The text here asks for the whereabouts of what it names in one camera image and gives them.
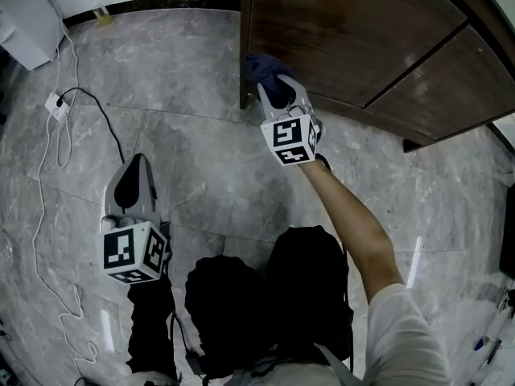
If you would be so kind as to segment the person's left forearm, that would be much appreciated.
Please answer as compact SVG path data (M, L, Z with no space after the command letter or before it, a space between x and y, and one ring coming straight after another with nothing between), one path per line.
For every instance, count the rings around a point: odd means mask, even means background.
M133 304L127 365L133 373L157 372L177 381L174 344L167 320L174 310L168 277L132 285L127 294Z

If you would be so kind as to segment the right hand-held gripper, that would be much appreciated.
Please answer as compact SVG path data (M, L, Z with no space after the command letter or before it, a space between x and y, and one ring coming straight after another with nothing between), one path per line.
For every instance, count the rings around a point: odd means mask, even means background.
M282 83L273 88L257 83L266 144L282 166L312 162L322 135L322 122L306 111L311 109L311 102L302 84L285 74L278 74L278 79Z

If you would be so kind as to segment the person's right forearm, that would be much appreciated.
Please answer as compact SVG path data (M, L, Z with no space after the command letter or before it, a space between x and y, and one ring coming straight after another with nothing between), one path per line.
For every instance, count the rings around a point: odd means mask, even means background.
M326 209L338 237L360 273L368 301L402 284L393 244L373 213L320 161L299 166Z

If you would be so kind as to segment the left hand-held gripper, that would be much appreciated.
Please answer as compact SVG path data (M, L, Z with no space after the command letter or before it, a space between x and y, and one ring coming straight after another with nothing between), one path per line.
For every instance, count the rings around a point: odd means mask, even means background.
M157 193L150 163L135 154L120 167L105 190L105 216L97 236L100 273L125 285L156 281L170 259L170 223L115 218L155 211Z

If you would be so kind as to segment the white floor appliance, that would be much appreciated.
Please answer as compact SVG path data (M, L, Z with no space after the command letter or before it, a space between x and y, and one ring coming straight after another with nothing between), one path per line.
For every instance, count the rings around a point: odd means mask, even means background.
M0 0L0 47L29 71L54 60L62 26L48 0Z

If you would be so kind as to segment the small blue object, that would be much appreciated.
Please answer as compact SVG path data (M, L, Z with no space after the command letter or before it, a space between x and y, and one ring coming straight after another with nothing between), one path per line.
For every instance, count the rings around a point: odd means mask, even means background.
M481 351L482 353L493 353L496 354L496 351L501 347L502 340L501 339L490 339L487 336L479 338L475 343L473 350Z

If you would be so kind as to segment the dark blue wiping cloth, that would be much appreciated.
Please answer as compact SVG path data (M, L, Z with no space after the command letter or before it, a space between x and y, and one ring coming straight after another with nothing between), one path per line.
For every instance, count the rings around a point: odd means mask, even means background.
M245 57L247 80L261 84L268 100L275 109L283 109L290 101L291 90L278 75L294 77L293 72L281 60L264 53L249 53Z

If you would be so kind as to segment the black and white bathtub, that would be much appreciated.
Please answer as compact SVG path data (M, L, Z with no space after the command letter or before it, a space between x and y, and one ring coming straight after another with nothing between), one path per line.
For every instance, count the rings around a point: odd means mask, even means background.
M515 281L515 183L509 188L506 198L499 267L504 275Z

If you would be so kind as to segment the person's black trousers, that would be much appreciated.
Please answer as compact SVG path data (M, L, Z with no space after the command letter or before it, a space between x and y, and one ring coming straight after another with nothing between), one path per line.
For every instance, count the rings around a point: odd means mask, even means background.
M200 335L208 380L262 377L281 363L320 363L326 347L353 360L345 249L323 227L289 228L265 272L239 257L205 257L186 282L185 307Z

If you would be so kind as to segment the white power strip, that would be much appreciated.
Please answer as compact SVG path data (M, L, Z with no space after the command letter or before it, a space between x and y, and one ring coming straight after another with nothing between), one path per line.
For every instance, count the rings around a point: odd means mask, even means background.
M51 92L44 103L44 107L57 121L62 121L69 113L70 106L55 93Z

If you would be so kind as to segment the black-topped wooden vanity cabinet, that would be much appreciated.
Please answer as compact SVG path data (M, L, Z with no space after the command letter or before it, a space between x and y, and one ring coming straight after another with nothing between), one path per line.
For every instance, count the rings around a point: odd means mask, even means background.
M242 55L253 52L250 49L250 27L251 27L251 11L253 0L241 0L241 34L240 34L240 52ZM445 43L454 37L464 27L470 26L474 28L484 39L487 45L494 51L498 59L508 70L512 78L515 79L515 30L509 25L501 10L494 4L493 0L448 0L454 4L464 15L464 20L457 26L449 35L443 38L433 48L431 48L423 57L411 65L405 72L403 72L392 83L383 88L376 96L374 96L365 105L355 105L353 103L337 100L335 98L320 95L308 91L308 95L312 104L319 108L331 113L339 114L344 117L359 121L367 125L383 129L387 132L393 133L403 140L403 149L405 152L411 152L421 149L423 147L434 145L421 146L408 139L402 137L406 132L401 130L400 133L395 133L395 125L389 123L379 117L375 117L366 111L374 101L384 95L395 84L406 77L417 66L421 65L424 61L437 52Z

